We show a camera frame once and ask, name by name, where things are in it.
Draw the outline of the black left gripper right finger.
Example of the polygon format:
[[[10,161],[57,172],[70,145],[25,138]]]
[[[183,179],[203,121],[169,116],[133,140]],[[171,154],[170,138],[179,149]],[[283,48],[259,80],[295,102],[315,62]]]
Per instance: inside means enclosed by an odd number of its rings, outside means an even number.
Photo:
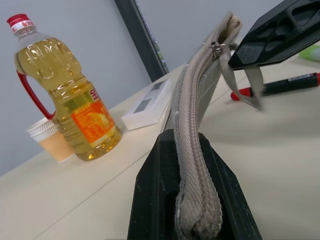
[[[222,207],[217,240],[261,240],[262,236],[236,175],[199,133],[200,146]]]

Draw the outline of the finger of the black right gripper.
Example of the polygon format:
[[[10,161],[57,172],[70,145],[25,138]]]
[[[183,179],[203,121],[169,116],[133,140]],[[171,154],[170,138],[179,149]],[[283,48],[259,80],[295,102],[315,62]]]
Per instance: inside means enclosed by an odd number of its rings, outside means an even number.
[[[320,2],[284,0],[261,16],[228,64],[233,70],[278,64],[320,40]]]

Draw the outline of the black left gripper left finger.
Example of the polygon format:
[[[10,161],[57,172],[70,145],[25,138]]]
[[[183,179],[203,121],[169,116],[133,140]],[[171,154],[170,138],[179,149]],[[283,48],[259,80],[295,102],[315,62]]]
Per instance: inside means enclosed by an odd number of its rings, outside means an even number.
[[[161,133],[139,170],[127,233],[129,240],[176,240],[180,172],[174,132]]]

